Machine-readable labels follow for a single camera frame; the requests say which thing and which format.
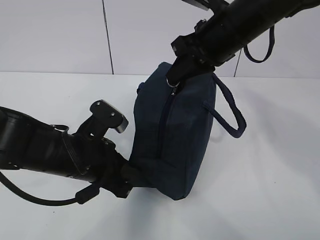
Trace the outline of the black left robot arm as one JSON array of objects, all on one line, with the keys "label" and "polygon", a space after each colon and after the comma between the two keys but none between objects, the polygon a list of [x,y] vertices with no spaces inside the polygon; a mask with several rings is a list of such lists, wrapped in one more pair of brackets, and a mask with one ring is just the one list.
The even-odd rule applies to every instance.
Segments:
[{"label": "black left robot arm", "polygon": [[89,182],[76,193],[78,203],[100,189],[126,198],[134,187],[135,171],[105,137],[107,130],[123,132],[127,119],[117,110],[93,110],[75,133],[61,124],[46,124],[22,112],[0,109],[0,167],[29,170]]}]

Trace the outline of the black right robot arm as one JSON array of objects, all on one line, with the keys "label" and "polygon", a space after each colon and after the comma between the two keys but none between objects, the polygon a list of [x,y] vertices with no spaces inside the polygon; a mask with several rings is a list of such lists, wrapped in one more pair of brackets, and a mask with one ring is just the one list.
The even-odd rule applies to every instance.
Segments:
[{"label": "black right robot arm", "polygon": [[189,0],[187,3],[212,10],[213,16],[199,21],[193,33],[172,42],[176,60],[166,74],[171,86],[214,71],[283,18],[320,4],[318,0],[234,0],[231,3]]}]

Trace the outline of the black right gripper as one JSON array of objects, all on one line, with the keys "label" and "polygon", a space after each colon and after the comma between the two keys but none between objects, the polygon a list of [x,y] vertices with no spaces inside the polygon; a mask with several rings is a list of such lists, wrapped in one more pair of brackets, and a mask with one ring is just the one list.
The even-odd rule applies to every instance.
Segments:
[{"label": "black right gripper", "polygon": [[235,56],[244,46],[244,20],[211,18],[201,20],[194,32],[178,36],[172,43],[176,59],[166,74],[168,84],[211,73]]}]

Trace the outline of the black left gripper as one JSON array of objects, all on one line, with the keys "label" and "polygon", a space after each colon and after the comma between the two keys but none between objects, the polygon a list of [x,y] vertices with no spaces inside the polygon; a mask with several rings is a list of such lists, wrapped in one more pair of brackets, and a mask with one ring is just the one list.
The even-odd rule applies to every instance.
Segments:
[{"label": "black left gripper", "polygon": [[116,151],[109,139],[69,136],[72,173],[70,178],[89,182],[97,188],[108,190],[117,198],[126,199],[139,181],[139,171],[133,168]]}]

